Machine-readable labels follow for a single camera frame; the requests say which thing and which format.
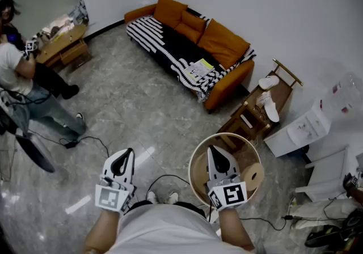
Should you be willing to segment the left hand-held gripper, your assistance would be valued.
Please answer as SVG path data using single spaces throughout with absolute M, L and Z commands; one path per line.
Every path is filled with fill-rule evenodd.
M 123 149 L 106 159 L 100 182 L 95 186 L 95 206 L 124 214 L 136 187 L 132 184 L 135 154 Z

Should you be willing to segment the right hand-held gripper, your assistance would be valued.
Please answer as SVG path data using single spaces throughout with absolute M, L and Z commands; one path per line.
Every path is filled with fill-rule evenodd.
M 212 206 L 222 211 L 246 203 L 246 183 L 238 176 L 239 166 L 232 154 L 221 147 L 209 145 L 207 159 L 209 181 L 206 187 Z

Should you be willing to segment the orange sofa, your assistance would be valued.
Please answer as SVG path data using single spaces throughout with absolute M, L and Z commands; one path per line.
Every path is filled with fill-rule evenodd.
M 127 12 L 126 33 L 211 111 L 254 68 L 251 44 L 175 0 Z

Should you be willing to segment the yellow and white booklet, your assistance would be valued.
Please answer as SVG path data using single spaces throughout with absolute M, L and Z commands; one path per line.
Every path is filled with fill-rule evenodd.
M 192 62 L 187 68 L 184 69 L 184 72 L 189 79 L 197 82 L 208 75 L 213 69 L 214 66 L 202 58 L 197 62 Z

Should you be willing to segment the person's right forearm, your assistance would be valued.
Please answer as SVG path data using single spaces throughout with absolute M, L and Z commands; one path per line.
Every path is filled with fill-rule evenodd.
M 246 251 L 255 249 L 234 208 L 223 209 L 218 212 L 218 215 L 220 220 L 221 238 L 224 242 L 243 248 Z

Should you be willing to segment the person's left forearm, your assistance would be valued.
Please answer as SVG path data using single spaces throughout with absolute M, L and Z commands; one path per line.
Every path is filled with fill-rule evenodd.
M 102 210 L 100 217 L 87 234 L 83 254 L 105 254 L 114 245 L 120 213 Z

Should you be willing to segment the round glass side table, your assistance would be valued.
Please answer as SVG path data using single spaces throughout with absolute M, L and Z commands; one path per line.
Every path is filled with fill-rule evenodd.
M 200 154 L 206 152 L 209 147 L 209 145 L 215 145 L 218 147 L 223 148 L 224 150 L 228 151 L 232 154 L 232 156 L 237 160 L 239 171 L 240 173 L 238 176 L 241 175 L 243 170 L 254 164 L 254 163 L 260 163 L 261 160 L 259 157 L 258 152 L 256 151 L 253 144 L 248 141 L 247 139 L 234 134 L 234 133 L 216 133 L 213 134 L 207 138 L 205 138 L 203 141 L 201 141 L 196 148 L 194 149 L 190 160 L 189 160 L 189 166 L 188 166 L 188 178 L 189 183 L 191 185 L 192 191 L 197 197 L 198 200 L 200 200 L 204 205 L 210 204 L 210 199 L 208 197 L 208 189 L 206 187 L 207 195 L 200 195 L 199 192 L 196 190 L 193 181 L 192 181 L 192 165 L 194 164 L 194 160 L 196 157 L 198 157 Z M 253 196 L 256 189 L 253 191 L 247 191 L 247 201 Z

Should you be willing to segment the beige round disc base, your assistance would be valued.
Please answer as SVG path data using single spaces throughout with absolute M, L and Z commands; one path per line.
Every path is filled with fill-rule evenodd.
M 207 195 L 206 183 L 209 180 L 209 174 L 207 172 L 208 157 L 204 152 L 195 158 L 192 165 L 192 181 L 200 195 Z

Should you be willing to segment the person's black trousers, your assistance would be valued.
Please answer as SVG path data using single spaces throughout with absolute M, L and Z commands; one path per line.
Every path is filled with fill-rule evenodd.
M 140 201 L 140 202 L 136 202 L 128 211 L 127 213 L 129 213 L 131 210 L 134 210 L 140 206 L 145 206 L 145 205 L 152 205 L 153 203 L 148 201 L 148 200 L 144 200 L 144 201 Z M 198 207 L 196 207 L 195 205 L 192 205 L 188 202 L 183 202 L 183 201 L 177 201 L 176 203 L 174 203 L 174 205 L 177 206 L 181 206 L 184 207 L 186 209 L 189 209 L 191 211 L 194 211 L 198 214 L 200 214 L 202 217 L 206 218 L 206 215 L 204 213 L 204 211 L 202 209 L 199 209 Z

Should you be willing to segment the dark red booklet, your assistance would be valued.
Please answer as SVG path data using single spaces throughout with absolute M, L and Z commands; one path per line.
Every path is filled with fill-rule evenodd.
M 244 123 L 250 128 L 252 129 L 253 128 L 253 125 L 248 121 L 248 119 L 243 115 L 241 114 L 240 115 L 241 119 L 244 121 Z

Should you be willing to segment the white water dispenser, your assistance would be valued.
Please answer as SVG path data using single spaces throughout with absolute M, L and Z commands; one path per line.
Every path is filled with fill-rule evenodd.
M 325 137 L 333 117 L 327 101 L 316 99 L 303 115 L 266 137 L 264 142 L 275 157 L 286 155 Z

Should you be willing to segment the person's white shirt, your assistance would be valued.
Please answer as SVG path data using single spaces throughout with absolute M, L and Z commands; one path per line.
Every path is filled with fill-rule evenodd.
M 105 254 L 252 254 L 225 243 L 202 215 L 187 208 L 143 205 L 119 222 L 114 245 Z

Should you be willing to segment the white slipper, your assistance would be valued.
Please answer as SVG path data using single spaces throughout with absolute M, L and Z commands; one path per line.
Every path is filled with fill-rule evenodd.
M 276 75 L 269 75 L 265 78 L 259 79 L 259 86 L 262 90 L 269 90 L 270 88 L 278 85 L 280 79 Z
M 272 122 L 279 122 L 280 118 L 276 109 L 276 103 L 272 100 L 270 91 L 265 91 L 256 98 L 256 105 L 264 108 L 267 117 Z

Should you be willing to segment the wooden side table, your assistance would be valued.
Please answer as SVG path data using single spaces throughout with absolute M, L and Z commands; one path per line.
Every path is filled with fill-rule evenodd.
M 297 83 L 303 86 L 303 83 L 289 69 L 287 69 L 279 60 L 273 59 L 277 64 L 275 69 L 268 75 L 276 75 L 280 81 L 278 85 L 269 89 L 272 100 L 276 103 L 277 112 L 280 113 L 293 91 L 293 86 Z M 234 133 L 248 141 L 257 141 L 259 137 L 264 138 L 277 126 L 269 118 L 263 120 L 254 110 L 256 98 L 264 92 L 260 86 L 256 86 L 249 95 L 243 100 L 242 105 L 238 107 L 231 115 L 231 118 L 218 130 L 219 133 Z M 250 129 L 240 115 L 243 114 L 253 125 Z

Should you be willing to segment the white sink cabinet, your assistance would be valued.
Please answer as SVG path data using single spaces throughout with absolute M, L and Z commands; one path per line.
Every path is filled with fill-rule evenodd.
M 344 177 L 347 174 L 357 177 L 359 167 L 357 157 L 346 146 L 307 164 L 306 169 L 313 169 L 310 180 L 306 186 L 298 187 L 294 191 L 306 194 L 313 202 L 343 199 L 346 196 L 343 188 Z

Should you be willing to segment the large orange cushion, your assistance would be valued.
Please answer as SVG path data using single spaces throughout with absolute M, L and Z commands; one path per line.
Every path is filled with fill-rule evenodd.
M 174 0 L 158 0 L 155 7 L 154 18 L 171 28 L 176 28 L 182 20 L 182 12 L 188 5 Z
M 209 52 L 224 69 L 228 69 L 242 58 L 250 43 L 212 19 L 198 46 Z

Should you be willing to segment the black white striped blanket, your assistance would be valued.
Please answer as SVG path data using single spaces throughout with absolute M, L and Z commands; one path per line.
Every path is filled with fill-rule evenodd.
M 157 21 L 153 17 L 155 7 L 156 4 L 149 5 L 126 13 L 124 20 L 127 35 L 143 47 L 166 72 L 192 90 L 207 110 L 217 108 L 254 68 L 255 51 L 249 47 L 235 65 L 224 69 L 209 52 Z M 214 69 L 194 82 L 186 76 L 184 69 L 202 58 Z

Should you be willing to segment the wooden oval table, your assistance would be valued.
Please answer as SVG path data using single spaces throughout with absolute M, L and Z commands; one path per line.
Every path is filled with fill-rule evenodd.
M 81 24 L 61 33 L 40 49 L 36 61 L 46 67 L 58 64 L 67 66 L 79 57 L 89 56 L 88 46 L 83 39 L 86 29 L 87 27 Z

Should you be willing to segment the clear water bottle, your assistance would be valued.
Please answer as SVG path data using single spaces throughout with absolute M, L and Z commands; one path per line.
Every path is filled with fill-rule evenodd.
M 346 73 L 322 97 L 320 108 L 329 120 L 346 116 L 363 104 L 363 80 L 354 73 Z

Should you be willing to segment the small orange cushion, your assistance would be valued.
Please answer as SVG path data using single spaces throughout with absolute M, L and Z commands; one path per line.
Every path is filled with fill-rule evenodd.
M 188 40 L 197 44 L 206 28 L 206 21 L 198 18 L 193 14 L 183 11 L 181 14 L 181 22 L 176 26 L 175 30 L 184 35 Z

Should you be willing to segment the clear plastic bag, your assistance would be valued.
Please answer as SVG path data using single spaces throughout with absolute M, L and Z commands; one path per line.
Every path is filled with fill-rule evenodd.
M 73 18 L 68 14 L 63 14 L 61 17 L 52 21 L 48 26 L 44 27 L 41 32 L 44 35 L 47 35 L 48 39 L 52 39 L 55 36 L 71 30 L 73 27 Z

